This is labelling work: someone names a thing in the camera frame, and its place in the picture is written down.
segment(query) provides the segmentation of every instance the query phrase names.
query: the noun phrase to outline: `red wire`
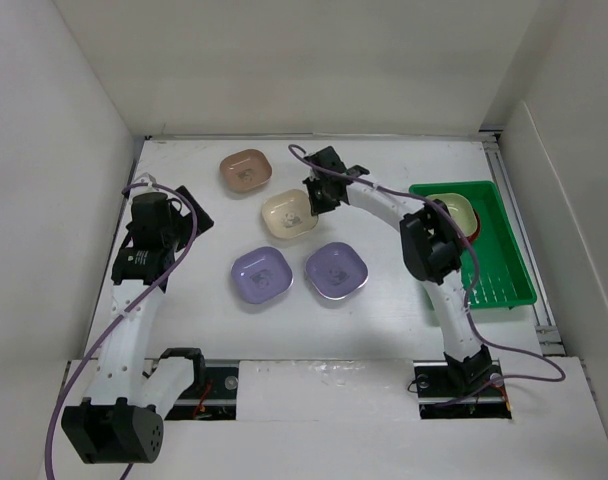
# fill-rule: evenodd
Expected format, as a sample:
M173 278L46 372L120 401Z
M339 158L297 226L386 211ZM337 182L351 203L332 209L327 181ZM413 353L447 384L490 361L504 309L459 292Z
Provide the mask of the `red wire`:
M193 419L195 419L195 417L197 417L197 414L201 411L202 403L204 403L204 399L211 392L211 388L213 388L213 380L209 380L208 383L206 384L206 389L204 390L204 393L200 397L200 403L198 403L197 406L195 407L195 410L193 410Z

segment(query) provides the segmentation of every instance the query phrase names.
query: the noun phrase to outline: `green basket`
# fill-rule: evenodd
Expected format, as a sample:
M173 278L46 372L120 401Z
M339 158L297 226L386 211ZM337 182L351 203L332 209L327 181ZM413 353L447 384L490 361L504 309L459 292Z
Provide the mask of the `green basket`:
M422 196L459 193L477 212L481 228L473 247L480 261L480 281L471 294L471 308L510 308L535 303L535 289L493 182L412 185L409 191ZM462 282L466 286L472 278L473 261L470 254L464 252Z

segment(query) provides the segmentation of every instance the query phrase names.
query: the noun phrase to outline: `green dish rack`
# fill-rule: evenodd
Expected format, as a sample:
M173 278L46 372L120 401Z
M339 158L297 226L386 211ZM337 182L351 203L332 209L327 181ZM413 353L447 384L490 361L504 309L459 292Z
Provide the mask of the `green dish rack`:
M473 248L480 261L480 281L471 294L471 308L511 308L535 303L537 294L493 182L430 183L412 185L409 191L422 196L459 193L477 212L481 228ZM464 252L462 282L466 286L472 278L473 261Z

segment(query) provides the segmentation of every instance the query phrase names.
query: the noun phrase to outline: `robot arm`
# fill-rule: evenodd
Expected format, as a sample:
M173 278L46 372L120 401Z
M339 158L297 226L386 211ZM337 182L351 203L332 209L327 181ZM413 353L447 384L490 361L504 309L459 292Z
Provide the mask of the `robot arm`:
M186 188L177 192L197 213L198 235L211 228L213 221ZM182 216L162 192L139 187L133 195L132 221L111 274L111 315L125 318L102 345L81 405L66 407L62 415L62 429L85 463L152 463L161 449L163 420L175 401L187 388L205 383L206 366L198 348L169 349L150 378L142 375L167 282L130 313L125 308L171 267L193 224L192 216Z
M377 185L365 168L347 169L332 147L306 159L313 165ZM451 380L466 392L487 374L492 362L488 348L473 334L467 319L460 276L463 248L453 227L428 205L421 207L415 200L394 197L362 183L313 170L304 184L314 215L345 203L366 210L400 233L404 263L433 302Z

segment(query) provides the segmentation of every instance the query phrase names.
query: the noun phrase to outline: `bowl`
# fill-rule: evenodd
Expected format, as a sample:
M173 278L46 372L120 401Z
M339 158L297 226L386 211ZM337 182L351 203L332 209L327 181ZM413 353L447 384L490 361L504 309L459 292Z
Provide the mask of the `bowl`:
M469 242L475 241L479 235L479 216L473 210L471 202L459 193L437 193L429 195L430 200L441 200L446 204L448 212L455 223L462 229Z
M245 193L268 182L273 168L262 152L250 149L222 160L220 173L231 190Z
M231 278L242 300L259 305L284 293L293 284L293 272L284 255L261 247L235 260Z
M306 261L306 276L323 297L341 300L368 280L368 268L350 245L324 245Z
M266 200L262 205L262 218L274 236L287 240L302 235L317 225L317 216L311 215L308 195L297 189Z

